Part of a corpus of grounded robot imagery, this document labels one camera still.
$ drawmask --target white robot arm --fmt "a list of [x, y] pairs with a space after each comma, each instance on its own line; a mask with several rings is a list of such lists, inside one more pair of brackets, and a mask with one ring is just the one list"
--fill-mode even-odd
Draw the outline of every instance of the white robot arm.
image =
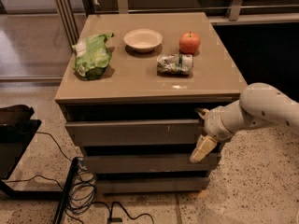
[[190, 160], [199, 162], [217, 145], [241, 130], [281, 124], [299, 134], [299, 104], [264, 83], [248, 85], [240, 99], [211, 110], [197, 109], [204, 120], [206, 136], [201, 136]]

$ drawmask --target concrete floor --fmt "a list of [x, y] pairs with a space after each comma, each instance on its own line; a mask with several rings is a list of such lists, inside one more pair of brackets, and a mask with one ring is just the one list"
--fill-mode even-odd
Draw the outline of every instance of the concrete floor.
[[[79, 26], [84, 18], [78, 18]], [[62, 76], [71, 51], [57, 16], [0, 16], [1, 76]], [[41, 119], [40, 132], [51, 133], [64, 153], [81, 156], [67, 135], [64, 117], [54, 101], [58, 83], [0, 83], [0, 106], [25, 104]], [[36, 134], [9, 180], [43, 175], [65, 182], [70, 162], [46, 135]], [[243, 131], [222, 151], [220, 165], [206, 190], [109, 197], [133, 216], [152, 214], [156, 224], [296, 223], [299, 207], [299, 136], [283, 127]], [[20, 190], [59, 190], [51, 181], [10, 183]], [[13, 201], [0, 192], [0, 223], [51, 223], [57, 202]], [[151, 223], [149, 217], [129, 220], [117, 206], [122, 223]], [[104, 206], [93, 205], [80, 216], [84, 223], [107, 223]], [[79, 223], [66, 217], [62, 223]]]

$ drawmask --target drawer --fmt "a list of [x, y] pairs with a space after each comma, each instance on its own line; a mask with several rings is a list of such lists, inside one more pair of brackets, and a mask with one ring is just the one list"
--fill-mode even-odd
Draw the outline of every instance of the drawer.
[[79, 147], [195, 144], [200, 119], [67, 122], [65, 127]]
[[200, 191], [206, 189], [208, 177], [173, 177], [157, 179], [103, 180], [96, 182], [97, 190], [103, 194], [137, 193], [159, 191]]
[[159, 173], [185, 171], [211, 171], [221, 154], [210, 153], [201, 162], [190, 162], [191, 154], [126, 155], [85, 157], [84, 164], [94, 174]]

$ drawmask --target white bowl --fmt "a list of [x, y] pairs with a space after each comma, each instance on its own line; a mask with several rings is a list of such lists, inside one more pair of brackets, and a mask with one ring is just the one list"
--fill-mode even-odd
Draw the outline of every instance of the white bowl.
[[140, 53], [148, 53], [162, 43], [162, 36], [150, 29], [137, 29], [127, 33], [123, 38], [125, 44]]

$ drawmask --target apple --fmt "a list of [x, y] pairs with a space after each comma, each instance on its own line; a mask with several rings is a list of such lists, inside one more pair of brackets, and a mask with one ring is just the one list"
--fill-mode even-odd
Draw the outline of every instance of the apple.
[[184, 54], [193, 55], [199, 49], [199, 45], [199, 35], [194, 32], [185, 33], [179, 39], [179, 50]]

